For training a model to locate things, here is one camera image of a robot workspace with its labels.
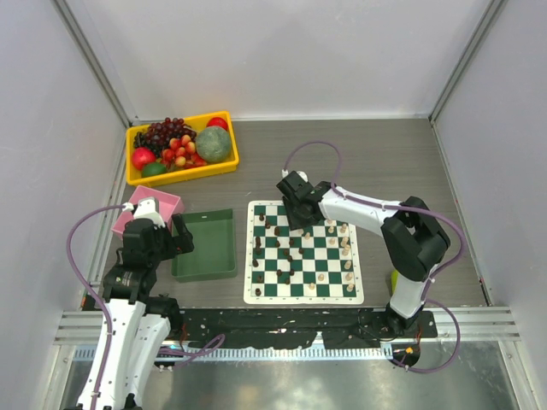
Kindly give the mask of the red apple front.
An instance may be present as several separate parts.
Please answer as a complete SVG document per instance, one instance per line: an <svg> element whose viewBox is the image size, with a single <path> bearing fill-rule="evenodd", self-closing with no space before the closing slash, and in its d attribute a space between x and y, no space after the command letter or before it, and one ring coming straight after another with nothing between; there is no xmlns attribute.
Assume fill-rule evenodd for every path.
<svg viewBox="0 0 547 410"><path fill-rule="evenodd" d="M156 155L145 147L136 148L131 155L131 163L134 168L142 171L145 166L156 161Z"/></svg>

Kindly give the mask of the pink plastic box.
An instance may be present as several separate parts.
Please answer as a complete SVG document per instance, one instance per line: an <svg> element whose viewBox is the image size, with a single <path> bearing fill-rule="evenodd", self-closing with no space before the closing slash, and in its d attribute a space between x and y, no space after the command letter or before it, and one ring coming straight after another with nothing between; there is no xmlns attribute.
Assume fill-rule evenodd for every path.
<svg viewBox="0 0 547 410"><path fill-rule="evenodd" d="M172 230L172 216L174 214L182 214L184 212L184 203L179 196L168 194L167 192L155 190L142 185L136 187L135 191L131 194L128 201L131 204L137 204L139 200L151 196L159 202L159 214L167 223L168 229ZM111 228L111 231L116 237L122 238L125 225L130 220L132 220L132 215L130 213L120 213L120 216Z"/></svg>

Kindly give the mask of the green plastic tray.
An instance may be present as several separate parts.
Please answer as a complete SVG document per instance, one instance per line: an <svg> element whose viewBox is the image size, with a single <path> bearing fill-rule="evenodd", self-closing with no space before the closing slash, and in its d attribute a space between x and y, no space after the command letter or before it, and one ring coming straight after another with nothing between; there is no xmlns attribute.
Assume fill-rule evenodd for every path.
<svg viewBox="0 0 547 410"><path fill-rule="evenodd" d="M172 277L180 283L234 278L238 274L233 211L230 208L184 214L194 250L172 260Z"/></svg>

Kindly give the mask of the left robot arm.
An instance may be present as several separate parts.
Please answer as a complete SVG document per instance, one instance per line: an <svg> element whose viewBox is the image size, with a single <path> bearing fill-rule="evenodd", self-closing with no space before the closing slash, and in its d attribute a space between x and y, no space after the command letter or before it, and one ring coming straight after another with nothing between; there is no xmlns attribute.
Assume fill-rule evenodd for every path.
<svg viewBox="0 0 547 410"><path fill-rule="evenodd" d="M103 312L102 327L78 409L140 409L163 341L182 332L177 301L150 293L163 261L194 250L182 214L175 214L172 224L173 231L152 218L126 223L116 263L96 298Z"/></svg>

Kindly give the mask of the green lime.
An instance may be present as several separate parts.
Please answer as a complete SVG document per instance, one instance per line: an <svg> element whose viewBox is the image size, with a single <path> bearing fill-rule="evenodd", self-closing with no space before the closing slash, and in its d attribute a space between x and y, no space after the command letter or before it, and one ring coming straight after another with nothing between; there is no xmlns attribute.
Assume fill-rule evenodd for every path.
<svg viewBox="0 0 547 410"><path fill-rule="evenodd" d="M163 175L168 171L167 167L160 162L151 162L146 164L142 170L141 170L141 177L143 179L145 178L151 178L158 175Z"/></svg>

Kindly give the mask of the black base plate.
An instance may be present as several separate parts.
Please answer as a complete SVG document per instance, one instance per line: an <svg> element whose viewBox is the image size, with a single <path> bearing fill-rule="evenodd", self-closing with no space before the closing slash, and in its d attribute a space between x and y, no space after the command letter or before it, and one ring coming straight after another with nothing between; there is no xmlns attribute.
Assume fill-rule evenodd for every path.
<svg viewBox="0 0 547 410"><path fill-rule="evenodd" d="M307 349L322 337L327 349L378 347L382 342L438 336L433 313L422 311L407 329L393 328L370 307L187 309L168 340L201 348L223 334L224 349Z"/></svg>

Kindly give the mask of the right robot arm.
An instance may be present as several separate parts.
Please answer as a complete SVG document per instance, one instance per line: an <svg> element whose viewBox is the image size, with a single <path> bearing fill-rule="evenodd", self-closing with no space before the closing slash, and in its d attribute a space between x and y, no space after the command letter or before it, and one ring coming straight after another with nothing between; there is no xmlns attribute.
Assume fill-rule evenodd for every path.
<svg viewBox="0 0 547 410"><path fill-rule="evenodd" d="M312 185L296 171L283 171L277 183L292 230L341 220L382 237L393 267L396 289L386 306L388 330L405 337L418 324L426 281L450 247L450 239L425 203L414 196L406 202L383 202L358 195L334 183Z"/></svg>

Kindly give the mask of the green melon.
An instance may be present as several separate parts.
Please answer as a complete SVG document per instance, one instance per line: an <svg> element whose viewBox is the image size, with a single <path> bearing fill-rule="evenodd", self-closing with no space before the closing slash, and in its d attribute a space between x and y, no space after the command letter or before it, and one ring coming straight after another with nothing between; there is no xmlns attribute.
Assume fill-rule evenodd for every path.
<svg viewBox="0 0 547 410"><path fill-rule="evenodd" d="M207 163L223 162L232 150L230 134L219 126L209 126L197 134L197 153Z"/></svg>

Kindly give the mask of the green pear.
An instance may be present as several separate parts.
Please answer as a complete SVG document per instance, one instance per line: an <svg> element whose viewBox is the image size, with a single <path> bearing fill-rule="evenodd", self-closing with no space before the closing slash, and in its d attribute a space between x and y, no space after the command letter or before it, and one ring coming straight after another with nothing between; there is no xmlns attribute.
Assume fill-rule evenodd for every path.
<svg viewBox="0 0 547 410"><path fill-rule="evenodd" d="M397 270L394 270L391 273L390 281L391 281L391 293L394 294L395 290L397 288L397 280L398 280L399 272Z"/></svg>

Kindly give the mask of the yellow plastic fruit bin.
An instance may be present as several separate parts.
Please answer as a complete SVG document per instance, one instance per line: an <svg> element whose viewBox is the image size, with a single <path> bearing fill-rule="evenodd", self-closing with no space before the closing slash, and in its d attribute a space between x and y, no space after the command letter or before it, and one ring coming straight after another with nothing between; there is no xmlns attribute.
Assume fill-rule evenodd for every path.
<svg viewBox="0 0 547 410"><path fill-rule="evenodd" d="M217 163L197 152L197 136L217 126L230 136L229 152ZM233 172L239 164L238 148L227 111L186 118L166 118L126 131L126 181L154 187Z"/></svg>

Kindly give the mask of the dark purple grape bunch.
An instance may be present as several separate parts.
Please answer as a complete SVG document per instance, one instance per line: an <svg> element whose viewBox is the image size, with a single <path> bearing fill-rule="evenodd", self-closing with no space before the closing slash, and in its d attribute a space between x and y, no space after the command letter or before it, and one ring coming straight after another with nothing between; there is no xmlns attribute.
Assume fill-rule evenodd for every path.
<svg viewBox="0 0 547 410"><path fill-rule="evenodd" d="M165 149L170 148L173 138L189 138L194 141L196 136L197 132L183 118L167 117L163 122L152 123L143 131L137 132L132 146L134 149L146 148L159 158Z"/></svg>

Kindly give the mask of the red apple back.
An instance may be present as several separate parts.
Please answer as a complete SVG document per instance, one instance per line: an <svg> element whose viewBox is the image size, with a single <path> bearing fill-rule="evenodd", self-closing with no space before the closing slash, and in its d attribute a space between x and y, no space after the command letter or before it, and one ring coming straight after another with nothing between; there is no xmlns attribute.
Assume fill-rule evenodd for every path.
<svg viewBox="0 0 547 410"><path fill-rule="evenodd" d="M229 130L229 125L227 121L218 116L213 117L208 121L207 127L211 127L211 126L217 126L219 128L224 129L225 131Z"/></svg>

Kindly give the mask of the green white chess board mat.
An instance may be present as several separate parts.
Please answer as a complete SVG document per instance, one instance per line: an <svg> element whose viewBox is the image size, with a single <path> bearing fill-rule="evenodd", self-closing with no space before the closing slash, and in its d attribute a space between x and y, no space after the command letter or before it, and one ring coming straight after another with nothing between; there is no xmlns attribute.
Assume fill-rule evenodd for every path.
<svg viewBox="0 0 547 410"><path fill-rule="evenodd" d="M292 230L281 201L249 202L246 222L245 303L364 303L354 225L324 220Z"/></svg>

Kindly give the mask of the red apple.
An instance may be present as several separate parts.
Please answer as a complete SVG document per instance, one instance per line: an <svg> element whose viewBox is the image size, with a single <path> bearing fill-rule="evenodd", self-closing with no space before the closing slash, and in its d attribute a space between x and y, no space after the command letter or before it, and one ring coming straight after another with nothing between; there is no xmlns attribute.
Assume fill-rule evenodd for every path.
<svg viewBox="0 0 547 410"><path fill-rule="evenodd" d="M145 166L156 161L156 155L145 147L136 148L131 155L131 163L134 168L142 171Z"/></svg>
<svg viewBox="0 0 547 410"><path fill-rule="evenodd" d="M229 125L227 121L218 116L213 117L208 121L207 127L211 127L211 126L217 126L219 128L224 129L225 131L229 130Z"/></svg>

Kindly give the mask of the red yellow cherry bunch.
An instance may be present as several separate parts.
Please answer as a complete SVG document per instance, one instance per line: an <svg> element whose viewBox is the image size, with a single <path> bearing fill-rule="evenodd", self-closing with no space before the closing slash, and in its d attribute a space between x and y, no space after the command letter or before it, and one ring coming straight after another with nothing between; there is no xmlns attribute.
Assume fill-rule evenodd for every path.
<svg viewBox="0 0 547 410"><path fill-rule="evenodd" d="M159 162L163 163L169 172L207 165L197 153L197 146L189 135L172 138L168 147L162 151Z"/></svg>

